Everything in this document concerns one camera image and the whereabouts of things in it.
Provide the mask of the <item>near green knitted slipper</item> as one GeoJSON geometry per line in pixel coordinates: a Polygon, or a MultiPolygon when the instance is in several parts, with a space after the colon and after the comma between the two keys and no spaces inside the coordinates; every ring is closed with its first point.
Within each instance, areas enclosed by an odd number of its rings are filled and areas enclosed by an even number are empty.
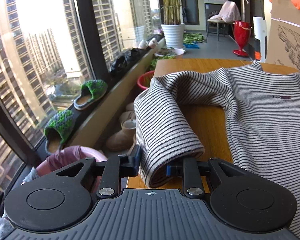
{"type": "Polygon", "coordinates": [[[46,139],[45,150],[47,154],[53,154],[61,150],[74,128],[74,114],[65,109],[58,111],[46,124],[44,135],[46,139]]]}

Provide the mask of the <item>large cardboard box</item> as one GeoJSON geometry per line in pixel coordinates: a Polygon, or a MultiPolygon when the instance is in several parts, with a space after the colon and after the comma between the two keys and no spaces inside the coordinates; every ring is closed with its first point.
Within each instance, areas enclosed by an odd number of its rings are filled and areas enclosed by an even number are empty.
{"type": "Polygon", "coordinates": [[[300,10],[291,0],[271,0],[266,62],[300,72],[300,10]]]}

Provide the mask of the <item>grey striped sweater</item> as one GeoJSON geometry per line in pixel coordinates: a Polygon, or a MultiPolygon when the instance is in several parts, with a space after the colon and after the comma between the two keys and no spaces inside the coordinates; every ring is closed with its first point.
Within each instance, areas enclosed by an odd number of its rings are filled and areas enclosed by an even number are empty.
{"type": "Polygon", "coordinates": [[[183,71],[151,79],[134,101],[140,176],[164,185],[170,161],[204,153],[179,106],[222,107],[233,163],[287,188],[298,207],[290,229],[300,237],[300,73],[263,71],[258,62],[213,72],[183,71]]]}

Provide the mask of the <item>green vegetables on floor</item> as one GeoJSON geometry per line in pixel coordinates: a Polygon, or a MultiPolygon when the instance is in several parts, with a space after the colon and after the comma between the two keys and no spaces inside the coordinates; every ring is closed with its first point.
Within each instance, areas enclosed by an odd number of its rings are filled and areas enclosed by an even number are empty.
{"type": "Polygon", "coordinates": [[[206,37],[202,33],[185,33],[183,36],[184,44],[203,43],[206,37]]]}

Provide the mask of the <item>green knitted slipper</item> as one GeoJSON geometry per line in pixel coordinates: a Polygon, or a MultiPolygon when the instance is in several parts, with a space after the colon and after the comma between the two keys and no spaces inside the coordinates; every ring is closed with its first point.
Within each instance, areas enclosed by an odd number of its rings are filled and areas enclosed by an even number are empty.
{"type": "Polygon", "coordinates": [[[89,80],[81,85],[81,93],[74,100],[74,107],[78,111],[88,108],[100,100],[107,92],[108,85],[103,80],[89,80]]]}
{"type": "Polygon", "coordinates": [[[74,128],[74,114],[65,109],[58,111],[46,124],[44,135],[46,139],[45,150],[47,154],[53,154],[61,150],[74,128]]]}

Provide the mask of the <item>tan suede boots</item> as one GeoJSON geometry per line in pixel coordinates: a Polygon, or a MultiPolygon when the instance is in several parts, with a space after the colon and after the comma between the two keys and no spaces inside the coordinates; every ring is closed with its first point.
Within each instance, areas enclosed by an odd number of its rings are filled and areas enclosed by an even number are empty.
{"type": "Polygon", "coordinates": [[[111,152],[128,150],[135,142],[136,114],[134,103],[125,107],[125,111],[119,116],[121,129],[106,140],[106,148],[111,152]]]}

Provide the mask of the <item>folding chair with pink cloth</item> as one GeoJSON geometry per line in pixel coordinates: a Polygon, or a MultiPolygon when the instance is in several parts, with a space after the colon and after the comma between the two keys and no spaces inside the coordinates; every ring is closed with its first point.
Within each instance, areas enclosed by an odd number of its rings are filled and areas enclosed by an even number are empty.
{"type": "Polygon", "coordinates": [[[239,13],[239,9],[235,2],[226,1],[221,10],[217,15],[213,15],[211,18],[207,20],[207,30],[206,36],[209,36],[210,24],[217,24],[217,38],[219,39],[219,26],[222,26],[222,33],[225,36],[225,25],[233,24],[235,21],[239,21],[241,19],[241,15],[239,13]]]}

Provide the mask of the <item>far green knitted slipper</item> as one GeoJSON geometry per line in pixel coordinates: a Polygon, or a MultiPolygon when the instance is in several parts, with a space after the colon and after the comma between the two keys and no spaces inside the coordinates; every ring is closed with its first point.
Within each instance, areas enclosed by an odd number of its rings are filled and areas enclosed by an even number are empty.
{"type": "Polygon", "coordinates": [[[103,80],[89,80],[81,85],[81,93],[74,100],[74,107],[78,111],[88,108],[100,100],[107,92],[108,85],[103,80]]]}

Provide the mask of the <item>black shoe on sill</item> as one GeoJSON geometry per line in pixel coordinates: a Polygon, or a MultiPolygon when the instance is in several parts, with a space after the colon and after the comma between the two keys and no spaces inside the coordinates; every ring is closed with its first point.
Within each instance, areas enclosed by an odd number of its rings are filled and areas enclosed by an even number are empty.
{"type": "Polygon", "coordinates": [[[127,66],[127,61],[125,55],[122,54],[112,63],[109,69],[109,74],[111,76],[116,76],[117,74],[125,70],[126,66],[127,66]]]}

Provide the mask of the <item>pink laundry basket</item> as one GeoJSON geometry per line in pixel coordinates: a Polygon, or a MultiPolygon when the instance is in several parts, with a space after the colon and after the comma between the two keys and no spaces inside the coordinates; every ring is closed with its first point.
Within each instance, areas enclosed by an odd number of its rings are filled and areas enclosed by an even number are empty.
{"type": "Polygon", "coordinates": [[[59,168],[63,168],[81,159],[93,157],[96,162],[106,161],[107,157],[100,151],[84,146],[70,146],[63,150],[57,150],[48,156],[36,168],[32,168],[30,173],[23,179],[21,184],[25,184],[59,168]]]}

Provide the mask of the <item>white basin with greens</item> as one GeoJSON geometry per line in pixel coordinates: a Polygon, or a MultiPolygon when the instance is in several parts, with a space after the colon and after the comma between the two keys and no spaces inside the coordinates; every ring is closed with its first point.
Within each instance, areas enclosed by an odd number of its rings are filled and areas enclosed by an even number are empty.
{"type": "Polygon", "coordinates": [[[161,48],[154,55],[156,57],[179,58],[179,57],[183,57],[185,52],[186,51],[184,49],[180,49],[180,48],[161,48]]]}

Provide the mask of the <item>red plastic basin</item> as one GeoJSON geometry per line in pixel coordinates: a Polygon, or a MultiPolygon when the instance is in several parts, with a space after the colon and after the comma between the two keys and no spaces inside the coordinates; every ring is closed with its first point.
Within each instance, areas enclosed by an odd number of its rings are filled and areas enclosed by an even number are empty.
{"type": "Polygon", "coordinates": [[[146,90],[149,88],[151,79],[154,76],[154,72],[155,72],[154,70],[145,72],[138,78],[137,85],[141,90],[146,90]]]}

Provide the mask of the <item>white ribbed plant pot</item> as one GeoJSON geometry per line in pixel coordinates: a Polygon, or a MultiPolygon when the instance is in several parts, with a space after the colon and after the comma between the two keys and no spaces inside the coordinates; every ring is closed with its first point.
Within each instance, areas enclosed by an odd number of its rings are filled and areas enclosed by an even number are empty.
{"type": "Polygon", "coordinates": [[[161,27],[164,32],[166,47],[178,49],[183,48],[183,35],[185,24],[162,24],[161,27]]]}

